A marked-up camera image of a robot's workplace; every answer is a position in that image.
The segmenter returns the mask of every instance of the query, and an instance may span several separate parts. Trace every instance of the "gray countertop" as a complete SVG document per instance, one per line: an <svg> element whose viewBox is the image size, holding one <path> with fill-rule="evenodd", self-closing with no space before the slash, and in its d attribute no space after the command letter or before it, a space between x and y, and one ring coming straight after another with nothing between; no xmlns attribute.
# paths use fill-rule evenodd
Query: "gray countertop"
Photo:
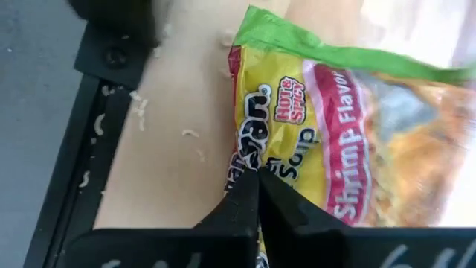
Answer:
<svg viewBox="0 0 476 268"><path fill-rule="evenodd" d="M0 267L22 267L77 93L81 22L57 0L0 0Z"/></svg>

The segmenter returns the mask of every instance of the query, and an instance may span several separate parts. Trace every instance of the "instant noodle bag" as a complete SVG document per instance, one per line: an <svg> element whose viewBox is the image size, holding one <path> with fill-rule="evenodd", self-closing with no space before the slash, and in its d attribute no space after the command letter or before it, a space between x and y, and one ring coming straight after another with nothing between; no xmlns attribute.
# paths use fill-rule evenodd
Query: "instant noodle bag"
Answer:
<svg viewBox="0 0 476 268"><path fill-rule="evenodd" d="M237 141L225 191L267 167L350 226L438 225L476 124L468 71L332 47L256 7L228 60Z"/></svg>

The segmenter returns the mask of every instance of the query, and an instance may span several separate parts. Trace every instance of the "screw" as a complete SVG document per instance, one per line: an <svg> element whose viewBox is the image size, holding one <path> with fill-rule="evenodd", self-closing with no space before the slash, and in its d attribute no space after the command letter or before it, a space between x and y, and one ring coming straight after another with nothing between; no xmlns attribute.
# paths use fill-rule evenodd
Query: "screw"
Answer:
<svg viewBox="0 0 476 268"><path fill-rule="evenodd" d="M124 68L127 64L127 55L122 49L118 47L111 47L106 49L104 60L106 61L106 65L109 68Z"/></svg>

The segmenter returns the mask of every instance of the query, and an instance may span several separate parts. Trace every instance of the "wooden board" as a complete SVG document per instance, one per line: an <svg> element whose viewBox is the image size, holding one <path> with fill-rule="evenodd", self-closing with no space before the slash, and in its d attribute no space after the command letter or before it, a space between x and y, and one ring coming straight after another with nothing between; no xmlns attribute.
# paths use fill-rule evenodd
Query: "wooden board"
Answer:
<svg viewBox="0 0 476 268"><path fill-rule="evenodd" d="M138 115L129 112L95 228L191 227L221 200L234 127L231 82L222 74L228 67L228 48L220 44L219 37L223 30L238 29L249 4L268 8L316 32L330 44L379 47L388 36L386 29L391 31L395 24L386 25L362 15L363 7L367 13L372 8L377 13L389 8L372 7L368 3L363 0L174 1L171 34L161 56L151 57L147 63L138 90L141 97L149 100L145 130L139 129ZM388 10L385 12L398 18ZM455 22L451 30L459 33L464 12L461 10L458 16L454 21L461 23ZM415 20L414 16L408 17L406 27L411 29ZM187 129L196 131L199 137L182 136L182 131Z"/></svg>

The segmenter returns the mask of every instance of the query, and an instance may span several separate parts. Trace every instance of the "ramen noodle package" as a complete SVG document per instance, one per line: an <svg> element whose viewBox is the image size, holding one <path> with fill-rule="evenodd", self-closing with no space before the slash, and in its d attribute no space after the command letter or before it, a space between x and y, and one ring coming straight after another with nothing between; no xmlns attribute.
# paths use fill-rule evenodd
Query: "ramen noodle package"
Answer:
<svg viewBox="0 0 476 268"><path fill-rule="evenodd" d="M229 66L237 139L225 191L267 167L347 225L439 226L463 166L476 165L469 70L332 47L255 7Z"/></svg>

